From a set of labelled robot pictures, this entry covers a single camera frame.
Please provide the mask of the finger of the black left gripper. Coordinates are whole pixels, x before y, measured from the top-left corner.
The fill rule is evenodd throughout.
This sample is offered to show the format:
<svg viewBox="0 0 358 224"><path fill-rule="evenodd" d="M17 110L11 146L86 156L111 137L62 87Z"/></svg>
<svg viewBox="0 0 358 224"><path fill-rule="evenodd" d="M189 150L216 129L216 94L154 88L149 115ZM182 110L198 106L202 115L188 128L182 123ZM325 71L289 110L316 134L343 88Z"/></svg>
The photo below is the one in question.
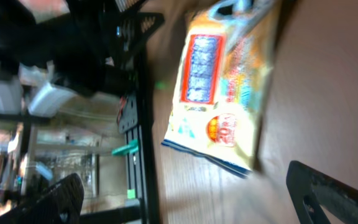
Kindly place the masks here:
<svg viewBox="0 0 358 224"><path fill-rule="evenodd" d="M146 47L147 41L165 22L157 12L139 12L125 18L117 26L119 58L126 62Z"/></svg>

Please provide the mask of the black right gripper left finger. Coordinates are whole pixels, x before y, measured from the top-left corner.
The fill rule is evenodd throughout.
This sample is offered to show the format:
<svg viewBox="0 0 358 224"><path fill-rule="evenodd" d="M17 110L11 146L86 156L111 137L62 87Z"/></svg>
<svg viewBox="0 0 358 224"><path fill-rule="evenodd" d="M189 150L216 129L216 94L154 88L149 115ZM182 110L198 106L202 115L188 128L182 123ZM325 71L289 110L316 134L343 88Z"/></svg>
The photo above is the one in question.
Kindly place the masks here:
<svg viewBox="0 0 358 224"><path fill-rule="evenodd" d="M84 188L78 174L72 173L0 216L0 224L58 224L80 222Z"/></svg>

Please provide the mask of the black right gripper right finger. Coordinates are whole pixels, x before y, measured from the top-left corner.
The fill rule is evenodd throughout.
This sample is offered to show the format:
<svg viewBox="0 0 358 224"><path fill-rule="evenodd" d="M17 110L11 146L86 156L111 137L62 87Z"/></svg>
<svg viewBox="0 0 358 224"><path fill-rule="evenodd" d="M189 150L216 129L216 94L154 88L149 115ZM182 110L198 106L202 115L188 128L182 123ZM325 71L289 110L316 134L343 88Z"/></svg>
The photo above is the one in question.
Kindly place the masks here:
<svg viewBox="0 0 358 224"><path fill-rule="evenodd" d="M300 223L358 223L358 190L299 161L291 161L286 185Z"/></svg>

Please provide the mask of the red white snack package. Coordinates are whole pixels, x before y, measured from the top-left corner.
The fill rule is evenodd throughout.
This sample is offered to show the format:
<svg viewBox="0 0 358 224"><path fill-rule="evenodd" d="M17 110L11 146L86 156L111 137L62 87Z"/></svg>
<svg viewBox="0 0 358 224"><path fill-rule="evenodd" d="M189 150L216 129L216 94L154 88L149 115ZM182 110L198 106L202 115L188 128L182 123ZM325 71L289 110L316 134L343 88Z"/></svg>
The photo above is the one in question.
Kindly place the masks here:
<svg viewBox="0 0 358 224"><path fill-rule="evenodd" d="M280 1L219 1L191 19L162 144L245 177L254 167Z"/></svg>

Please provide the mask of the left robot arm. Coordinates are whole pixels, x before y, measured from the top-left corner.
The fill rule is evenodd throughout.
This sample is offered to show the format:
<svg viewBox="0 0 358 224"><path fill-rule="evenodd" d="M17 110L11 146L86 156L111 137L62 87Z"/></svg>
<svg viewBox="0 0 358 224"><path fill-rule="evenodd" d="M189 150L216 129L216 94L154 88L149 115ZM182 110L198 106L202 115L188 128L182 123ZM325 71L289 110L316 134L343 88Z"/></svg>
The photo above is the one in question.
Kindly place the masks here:
<svg viewBox="0 0 358 224"><path fill-rule="evenodd" d="M0 81L16 77L21 65L53 62L54 85L88 97L131 92L139 55L164 22L161 13L141 12L142 5L68 1L69 13L38 23L21 2L0 0Z"/></svg>

